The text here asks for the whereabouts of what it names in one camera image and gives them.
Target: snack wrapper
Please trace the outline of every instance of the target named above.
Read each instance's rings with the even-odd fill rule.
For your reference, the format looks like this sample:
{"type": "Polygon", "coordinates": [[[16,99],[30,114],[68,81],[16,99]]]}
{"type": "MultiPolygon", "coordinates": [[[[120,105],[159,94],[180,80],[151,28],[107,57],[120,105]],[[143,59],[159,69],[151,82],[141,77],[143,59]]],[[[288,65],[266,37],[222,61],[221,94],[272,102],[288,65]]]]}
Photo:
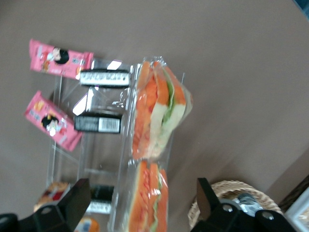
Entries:
{"type": "Polygon", "coordinates": [[[29,43],[30,69],[76,79],[81,70],[89,69],[93,60],[91,52],[61,49],[31,39],[29,43]]]}
{"type": "Polygon", "coordinates": [[[29,103],[25,117],[64,149],[72,151],[82,133],[74,130],[74,122],[38,91],[29,103]]]}
{"type": "Polygon", "coordinates": [[[156,159],[192,110],[192,96],[161,57],[145,58],[136,85],[134,159],[156,159]]]}
{"type": "Polygon", "coordinates": [[[100,232],[100,225],[93,218],[83,217],[74,232],[100,232]]]}
{"type": "Polygon", "coordinates": [[[41,206],[46,204],[57,204],[69,190],[69,183],[53,182],[35,204],[33,211],[36,212],[41,206]]]}
{"type": "Polygon", "coordinates": [[[307,208],[304,212],[302,212],[298,219],[309,228],[309,208],[307,208]]]}
{"type": "Polygon", "coordinates": [[[128,169],[134,178],[129,187],[122,230],[166,232],[169,189],[164,169],[146,160],[132,162],[128,169]]]}

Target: label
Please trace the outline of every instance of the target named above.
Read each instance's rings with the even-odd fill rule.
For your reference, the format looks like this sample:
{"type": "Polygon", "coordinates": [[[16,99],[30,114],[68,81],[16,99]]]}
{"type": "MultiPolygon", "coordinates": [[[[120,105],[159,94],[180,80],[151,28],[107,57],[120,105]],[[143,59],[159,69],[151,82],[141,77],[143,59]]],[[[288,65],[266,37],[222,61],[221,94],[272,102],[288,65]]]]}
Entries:
{"type": "Polygon", "coordinates": [[[121,119],[98,116],[76,116],[74,117],[74,129],[77,131],[100,133],[120,133],[121,119]]]}
{"type": "Polygon", "coordinates": [[[86,86],[103,86],[113,88],[128,87],[130,74],[128,72],[113,72],[112,70],[80,72],[79,82],[86,86]]]}
{"type": "Polygon", "coordinates": [[[92,201],[88,206],[86,212],[88,213],[99,213],[99,214],[110,214],[111,213],[110,202],[96,202],[92,201]]]}

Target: pink snack package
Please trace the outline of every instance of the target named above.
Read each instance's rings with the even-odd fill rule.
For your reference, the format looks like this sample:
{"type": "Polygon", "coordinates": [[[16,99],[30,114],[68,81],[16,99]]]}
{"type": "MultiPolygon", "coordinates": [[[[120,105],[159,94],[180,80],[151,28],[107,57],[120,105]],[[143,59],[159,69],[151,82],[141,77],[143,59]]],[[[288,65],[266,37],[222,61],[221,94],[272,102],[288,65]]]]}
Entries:
{"type": "Polygon", "coordinates": [[[38,91],[29,103],[25,117],[64,149],[74,150],[82,133],[74,130],[74,122],[54,103],[38,91]]]}
{"type": "Polygon", "coordinates": [[[93,59],[91,52],[75,52],[61,49],[31,39],[29,43],[30,69],[76,79],[83,69],[90,69],[93,59]]]}

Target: barcode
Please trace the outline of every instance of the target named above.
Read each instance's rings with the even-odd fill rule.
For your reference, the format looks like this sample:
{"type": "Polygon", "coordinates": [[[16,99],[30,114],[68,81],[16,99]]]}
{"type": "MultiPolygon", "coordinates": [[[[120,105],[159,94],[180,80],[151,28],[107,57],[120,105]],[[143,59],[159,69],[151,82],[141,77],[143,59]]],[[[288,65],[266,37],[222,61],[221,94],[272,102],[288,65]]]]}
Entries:
{"type": "Polygon", "coordinates": [[[98,121],[98,131],[120,133],[120,119],[100,117],[98,121]]]}
{"type": "Polygon", "coordinates": [[[111,204],[103,202],[91,202],[87,208],[87,212],[109,214],[111,212],[111,204]]]}

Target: metal object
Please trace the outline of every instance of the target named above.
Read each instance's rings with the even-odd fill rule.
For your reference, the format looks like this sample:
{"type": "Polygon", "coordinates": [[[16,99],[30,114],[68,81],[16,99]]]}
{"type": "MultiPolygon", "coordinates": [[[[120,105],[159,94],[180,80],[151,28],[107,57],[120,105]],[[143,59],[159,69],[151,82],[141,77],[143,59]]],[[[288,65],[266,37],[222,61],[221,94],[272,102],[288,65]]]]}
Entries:
{"type": "Polygon", "coordinates": [[[230,205],[228,205],[228,204],[224,204],[223,205],[223,209],[224,209],[224,211],[227,211],[227,212],[233,212],[233,208],[230,206],[230,205]]]}
{"type": "Polygon", "coordinates": [[[43,206],[29,217],[0,215],[0,232],[72,232],[91,201],[88,179],[80,179],[57,205],[43,206]]]}
{"type": "Polygon", "coordinates": [[[263,212],[262,216],[265,217],[268,220],[273,220],[275,219],[274,216],[270,212],[263,212]]]}
{"type": "Polygon", "coordinates": [[[197,179],[199,221],[191,232],[295,232],[279,213],[259,210],[251,217],[232,204],[221,204],[207,179],[197,179]]]}
{"type": "Polygon", "coordinates": [[[241,207],[242,211],[251,217],[259,210],[263,210],[259,202],[249,193],[240,194],[234,201],[241,207]]]}

